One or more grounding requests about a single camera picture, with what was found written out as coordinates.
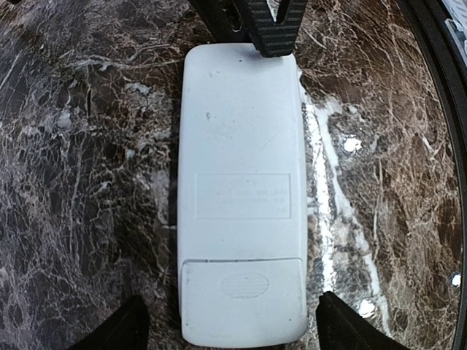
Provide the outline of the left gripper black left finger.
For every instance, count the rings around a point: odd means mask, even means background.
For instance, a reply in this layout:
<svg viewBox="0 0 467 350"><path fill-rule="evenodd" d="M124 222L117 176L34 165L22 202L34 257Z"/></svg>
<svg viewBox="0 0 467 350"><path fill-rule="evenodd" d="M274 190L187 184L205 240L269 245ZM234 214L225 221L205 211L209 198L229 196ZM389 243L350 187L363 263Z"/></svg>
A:
<svg viewBox="0 0 467 350"><path fill-rule="evenodd" d="M146 350L149 326L150 316L147 306L140 295L134 295L93 332L69 349Z"/></svg>

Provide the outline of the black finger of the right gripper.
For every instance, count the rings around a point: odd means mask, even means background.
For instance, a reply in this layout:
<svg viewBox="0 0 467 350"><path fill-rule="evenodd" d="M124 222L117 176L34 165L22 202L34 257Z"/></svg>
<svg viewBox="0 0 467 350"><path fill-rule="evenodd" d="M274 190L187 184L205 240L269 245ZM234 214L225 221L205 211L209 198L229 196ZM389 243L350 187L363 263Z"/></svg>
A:
<svg viewBox="0 0 467 350"><path fill-rule="evenodd" d="M266 58L292 53L306 5L307 0L281 1L274 17L267 1L236 2L251 42Z"/></svg>
<svg viewBox="0 0 467 350"><path fill-rule="evenodd" d="M189 0L188 2L217 42L251 42L234 1Z"/></svg>

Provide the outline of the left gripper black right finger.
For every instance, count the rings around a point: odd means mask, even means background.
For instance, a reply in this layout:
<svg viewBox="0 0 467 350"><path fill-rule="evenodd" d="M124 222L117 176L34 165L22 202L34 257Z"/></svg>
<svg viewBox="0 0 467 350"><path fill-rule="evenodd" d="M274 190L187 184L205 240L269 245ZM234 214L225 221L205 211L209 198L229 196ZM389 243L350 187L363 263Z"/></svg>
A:
<svg viewBox="0 0 467 350"><path fill-rule="evenodd" d="M333 292L319 298L316 309L320 349L325 350L407 350L378 331Z"/></svg>

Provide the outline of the white battery cover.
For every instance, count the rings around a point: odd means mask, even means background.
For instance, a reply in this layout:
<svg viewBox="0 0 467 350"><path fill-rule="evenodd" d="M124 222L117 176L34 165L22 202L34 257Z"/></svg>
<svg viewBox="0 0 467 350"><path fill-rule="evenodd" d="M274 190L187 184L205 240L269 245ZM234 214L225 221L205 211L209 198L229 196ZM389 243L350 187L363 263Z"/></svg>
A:
<svg viewBox="0 0 467 350"><path fill-rule="evenodd" d="M219 348L296 341L307 329L305 281L298 258L186 261L180 271L182 337Z"/></svg>

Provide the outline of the white remote control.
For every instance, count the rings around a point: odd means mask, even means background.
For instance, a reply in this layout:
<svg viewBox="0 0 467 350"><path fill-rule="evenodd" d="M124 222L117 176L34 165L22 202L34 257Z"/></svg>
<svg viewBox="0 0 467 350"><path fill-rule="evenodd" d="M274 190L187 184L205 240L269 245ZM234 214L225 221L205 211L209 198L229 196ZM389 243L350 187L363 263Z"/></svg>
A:
<svg viewBox="0 0 467 350"><path fill-rule="evenodd" d="M307 270L306 155L298 67L251 44L185 57L177 272L186 261L298 258Z"/></svg>

